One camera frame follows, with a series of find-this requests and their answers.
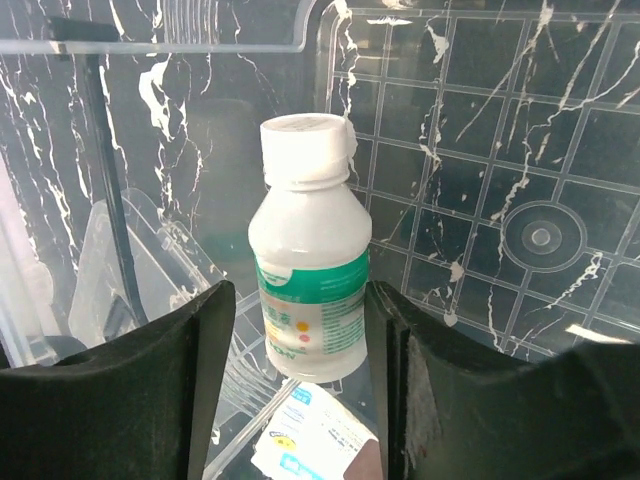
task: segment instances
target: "black holder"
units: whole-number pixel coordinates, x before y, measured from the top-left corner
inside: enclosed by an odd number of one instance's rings
[[[48,17],[47,26],[49,28],[49,38],[57,42],[117,42],[120,39],[118,30],[113,25],[71,20],[62,17]],[[66,53],[64,43],[60,44],[60,49],[61,54],[58,55],[58,58],[68,60],[69,55]],[[118,170],[115,163],[107,107],[100,79],[100,55],[77,55],[77,58],[82,64],[87,103],[93,115],[94,134],[98,142],[98,164],[100,165],[107,211],[109,212],[109,223],[126,297],[126,302],[119,302],[118,305],[119,297],[116,297],[111,308],[112,315],[107,319],[107,323],[117,331],[118,325],[113,324],[123,321],[123,306],[126,307],[127,316],[133,317],[137,326],[146,325],[149,320],[140,299],[135,265],[131,254],[131,245],[129,244],[129,233],[122,206],[120,182],[118,181]]]
[[[223,281],[52,367],[0,370],[0,478],[201,480],[234,320]]]
[[[640,478],[640,345],[529,364],[384,282],[365,322],[386,479]]]

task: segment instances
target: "circular molded pattern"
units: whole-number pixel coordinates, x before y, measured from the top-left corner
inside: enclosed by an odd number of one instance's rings
[[[504,225],[507,256],[523,268],[560,271],[582,254],[586,229],[564,205],[532,202],[511,212]]]

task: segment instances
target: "white bottle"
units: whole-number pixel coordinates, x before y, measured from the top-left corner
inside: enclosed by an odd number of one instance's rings
[[[249,225],[267,355],[284,375],[325,383],[367,355],[364,286],[371,217],[344,184],[342,117],[288,115],[261,127],[271,186]]]

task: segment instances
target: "clear plastic container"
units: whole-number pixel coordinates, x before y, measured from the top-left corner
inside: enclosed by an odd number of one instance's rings
[[[266,193],[259,125],[278,115],[353,123],[349,183],[373,219],[371,278],[529,361],[582,341],[640,341],[640,10],[630,3],[1,3],[4,351],[12,366],[47,365],[81,347],[60,338],[102,341],[110,289],[121,288],[91,255],[114,260],[98,233],[104,192],[79,55],[100,54],[149,316],[220,275],[239,292],[206,478],[250,448],[290,388],[264,355],[246,241]],[[119,41],[51,41],[51,15],[111,24]],[[352,385],[357,405],[366,375],[334,390],[345,397]]]

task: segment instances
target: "marble pattern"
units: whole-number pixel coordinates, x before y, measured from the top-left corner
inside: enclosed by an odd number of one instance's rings
[[[51,273],[62,331],[104,192],[80,57],[8,53],[10,41],[46,40],[45,15],[111,23],[139,48],[101,67],[122,188],[184,224],[243,295],[255,289],[246,226],[265,192],[258,125],[316,109],[351,120],[372,272],[416,303],[527,357],[580,341],[569,320],[630,339],[640,330],[616,281],[640,268],[640,14],[619,0],[589,11],[338,0],[301,54],[246,47],[292,44],[297,3],[285,0],[5,1],[0,155],[20,212],[3,221],[26,229]],[[576,248],[570,265],[523,264],[513,251],[509,226],[539,205],[575,212],[579,238],[558,247]],[[523,248],[544,247],[530,240]]]
[[[538,11],[503,2],[494,12],[362,5],[353,17],[338,14],[336,56],[352,60],[328,62],[340,68],[325,108],[351,117],[340,105],[352,101],[358,137],[372,142],[368,187],[354,185],[367,205],[411,199],[394,203],[402,214],[386,229],[395,236],[374,238],[376,261],[381,248],[408,255],[395,286],[448,325],[485,332],[479,341],[542,359],[583,341],[591,324],[622,326],[616,338],[627,340],[640,331],[628,287],[614,279],[632,279],[640,266],[624,253],[640,220],[640,16],[620,2],[597,12],[538,3]],[[366,25],[381,23],[381,73],[362,74]],[[375,83],[377,101],[350,96],[360,82]],[[387,172],[396,158],[404,165],[406,154],[391,146],[421,148],[428,165],[414,182],[398,177],[411,185],[404,195],[376,178],[379,162]],[[374,223],[379,210],[371,209]],[[407,221],[411,236],[401,245]],[[524,235],[540,222],[535,231],[549,238],[538,245]]]

